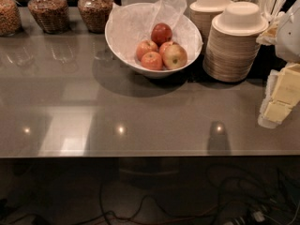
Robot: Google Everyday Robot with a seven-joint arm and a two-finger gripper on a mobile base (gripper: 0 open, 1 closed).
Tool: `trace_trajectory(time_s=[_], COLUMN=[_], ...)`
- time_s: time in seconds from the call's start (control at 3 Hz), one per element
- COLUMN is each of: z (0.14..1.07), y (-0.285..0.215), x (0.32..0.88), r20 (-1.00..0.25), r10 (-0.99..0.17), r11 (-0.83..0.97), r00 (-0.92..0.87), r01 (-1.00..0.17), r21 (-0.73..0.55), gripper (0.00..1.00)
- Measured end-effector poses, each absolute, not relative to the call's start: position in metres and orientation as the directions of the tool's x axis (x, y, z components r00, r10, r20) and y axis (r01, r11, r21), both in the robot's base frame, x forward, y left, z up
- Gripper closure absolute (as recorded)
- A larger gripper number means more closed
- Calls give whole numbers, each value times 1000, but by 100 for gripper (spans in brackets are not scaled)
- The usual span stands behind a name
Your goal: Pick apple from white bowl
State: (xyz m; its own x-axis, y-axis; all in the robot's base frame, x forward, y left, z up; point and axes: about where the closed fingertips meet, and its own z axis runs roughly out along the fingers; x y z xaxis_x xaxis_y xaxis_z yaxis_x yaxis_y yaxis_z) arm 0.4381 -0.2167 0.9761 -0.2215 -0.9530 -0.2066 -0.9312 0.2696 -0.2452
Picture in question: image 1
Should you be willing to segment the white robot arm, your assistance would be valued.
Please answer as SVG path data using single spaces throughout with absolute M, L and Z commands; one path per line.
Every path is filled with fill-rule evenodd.
M 277 23 L 275 37 L 262 43 L 275 44 L 276 56 L 287 62 L 280 71 L 272 70 L 265 87 L 258 124 L 276 128 L 300 101 L 300 0 L 296 0 Z

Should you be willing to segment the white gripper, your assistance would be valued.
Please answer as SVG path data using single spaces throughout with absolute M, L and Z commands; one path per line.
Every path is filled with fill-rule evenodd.
M 276 128 L 300 101 L 300 64 L 288 63 L 280 72 L 271 70 L 265 87 L 258 124 Z

